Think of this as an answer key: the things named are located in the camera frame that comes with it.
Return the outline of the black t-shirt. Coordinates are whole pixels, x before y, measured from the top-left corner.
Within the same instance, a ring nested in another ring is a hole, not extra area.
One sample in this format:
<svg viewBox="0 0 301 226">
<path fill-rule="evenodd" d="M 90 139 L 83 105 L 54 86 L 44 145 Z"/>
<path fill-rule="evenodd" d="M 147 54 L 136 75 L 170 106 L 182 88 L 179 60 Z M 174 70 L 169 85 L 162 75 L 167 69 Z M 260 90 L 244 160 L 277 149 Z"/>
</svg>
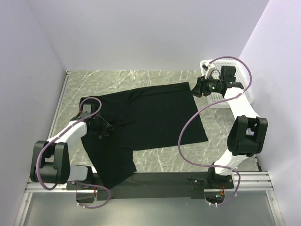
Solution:
<svg viewBox="0 0 301 226">
<path fill-rule="evenodd" d="M 187 82 L 143 87 L 94 96 L 111 126 L 107 136 L 89 131 L 81 141 L 106 188 L 126 180 L 135 171 L 133 151 L 207 141 L 197 106 Z"/>
</svg>

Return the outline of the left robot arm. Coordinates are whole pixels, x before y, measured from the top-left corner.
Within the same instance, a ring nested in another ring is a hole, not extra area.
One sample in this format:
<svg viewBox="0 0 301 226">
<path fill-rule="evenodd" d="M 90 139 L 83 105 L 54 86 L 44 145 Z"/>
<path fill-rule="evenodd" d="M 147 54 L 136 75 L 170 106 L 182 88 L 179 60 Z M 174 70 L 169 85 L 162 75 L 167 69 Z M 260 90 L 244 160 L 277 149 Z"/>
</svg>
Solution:
<svg viewBox="0 0 301 226">
<path fill-rule="evenodd" d="M 107 136 L 112 126 L 100 115 L 101 103 L 82 103 L 78 114 L 57 135 L 34 144 L 30 179 L 64 184 L 70 178 L 69 148 L 88 132 Z"/>
</svg>

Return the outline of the white plastic mesh basket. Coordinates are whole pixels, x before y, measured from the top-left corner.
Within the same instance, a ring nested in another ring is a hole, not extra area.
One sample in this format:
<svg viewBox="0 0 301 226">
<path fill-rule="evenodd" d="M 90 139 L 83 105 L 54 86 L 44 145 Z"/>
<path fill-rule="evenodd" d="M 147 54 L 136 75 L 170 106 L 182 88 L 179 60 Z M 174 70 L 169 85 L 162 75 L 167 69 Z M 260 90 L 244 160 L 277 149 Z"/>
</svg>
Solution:
<svg viewBox="0 0 301 226">
<path fill-rule="evenodd" d="M 203 68 L 203 65 L 206 64 L 207 62 L 210 62 L 211 60 L 212 59 L 202 60 L 199 63 L 200 69 L 201 69 L 201 76 L 205 76 L 205 74 L 206 74 L 206 70 Z M 239 61 L 237 61 L 235 59 L 229 59 L 229 58 L 219 59 L 217 61 L 214 61 L 213 65 L 215 67 L 214 68 L 215 71 L 213 71 L 213 73 L 212 73 L 213 79 L 219 78 L 219 72 L 221 72 L 222 66 L 234 66 L 236 68 L 236 73 L 235 73 L 236 82 L 240 82 L 244 88 L 246 88 L 249 85 L 249 81 L 250 81 L 249 73 L 248 73 L 247 69 Z M 230 91 L 230 93 L 226 94 L 226 99 L 235 97 L 235 96 L 237 96 L 238 93 L 243 92 L 242 90 L 239 91 L 237 88 L 235 88 L 235 89 L 236 90 L 232 90 L 232 91 L 228 90 L 228 91 Z M 247 98 L 247 100 L 249 101 L 249 103 L 251 104 L 253 102 L 253 94 L 251 91 L 251 87 L 249 87 L 249 89 L 244 92 L 244 95 Z M 216 102 L 224 99 L 222 94 L 219 94 L 216 92 L 212 92 L 206 98 L 207 98 L 207 101 L 209 104 L 216 103 Z M 213 106 L 211 106 L 211 108 L 230 108 L 230 106 L 229 106 L 229 102 L 222 102 L 222 103 L 214 104 Z"/>
</svg>

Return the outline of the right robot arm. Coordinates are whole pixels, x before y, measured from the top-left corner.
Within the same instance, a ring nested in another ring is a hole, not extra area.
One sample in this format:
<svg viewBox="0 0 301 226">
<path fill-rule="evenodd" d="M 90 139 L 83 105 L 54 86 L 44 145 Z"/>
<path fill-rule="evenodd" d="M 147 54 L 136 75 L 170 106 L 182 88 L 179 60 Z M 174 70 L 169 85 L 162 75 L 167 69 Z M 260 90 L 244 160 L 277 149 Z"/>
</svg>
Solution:
<svg viewBox="0 0 301 226">
<path fill-rule="evenodd" d="M 221 94 L 228 101 L 235 117 L 227 139 L 227 150 L 208 169 L 206 182 L 212 188 L 228 183 L 233 169 L 262 151 L 268 128 L 267 119 L 261 118 L 251 107 L 244 94 L 244 86 L 236 81 L 235 73 L 234 66 L 222 66 L 218 79 L 209 75 L 198 77 L 191 91 L 196 97 Z"/>
</svg>

